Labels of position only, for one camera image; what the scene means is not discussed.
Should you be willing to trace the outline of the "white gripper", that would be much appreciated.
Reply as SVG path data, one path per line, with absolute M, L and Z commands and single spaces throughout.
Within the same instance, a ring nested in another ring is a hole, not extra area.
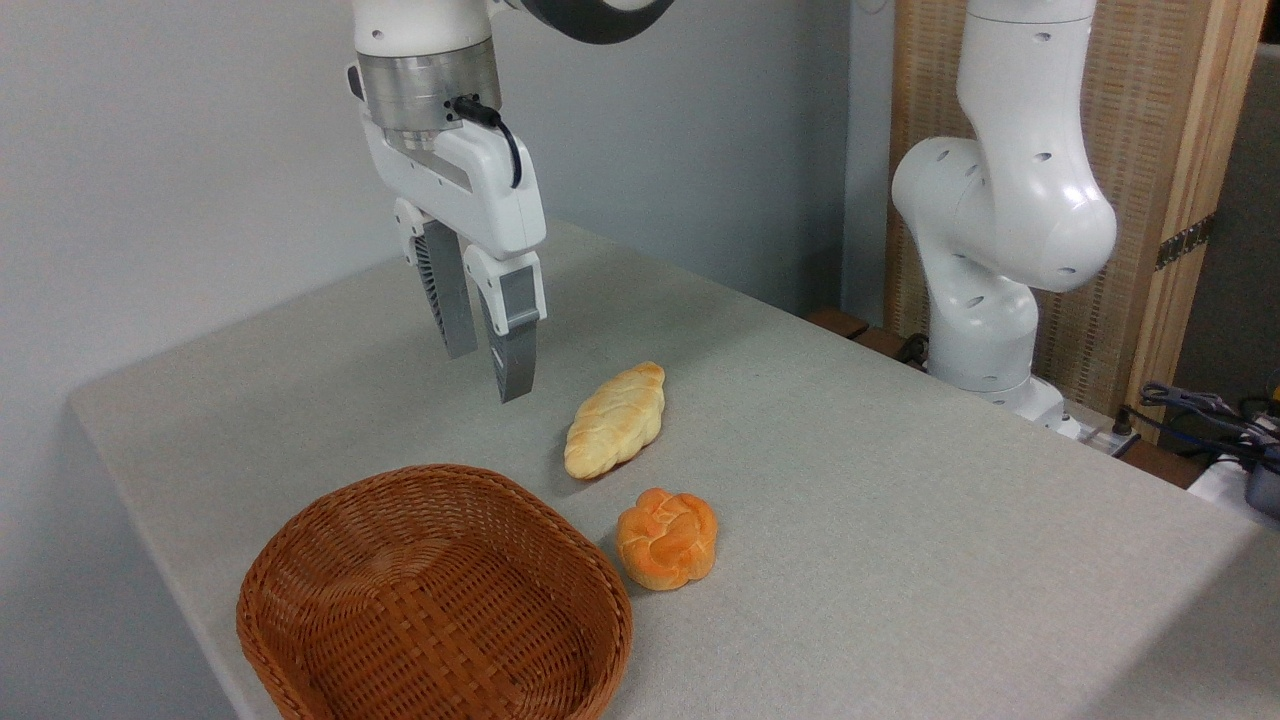
M 477 348 L 466 270 L 477 287 L 500 401 L 530 393 L 538 323 L 547 318 L 541 264 L 531 250 L 545 240 L 547 222 L 529 150 L 517 146 L 522 172 L 513 184 L 509 145 L 497 131 L 465 122 L 407 138 L 366 111 L 361 122 L 378 174 L 398 197 L 402 251 L 445 351 L 457 359 Z M 463 256 L 457 234 L 474 243 Z

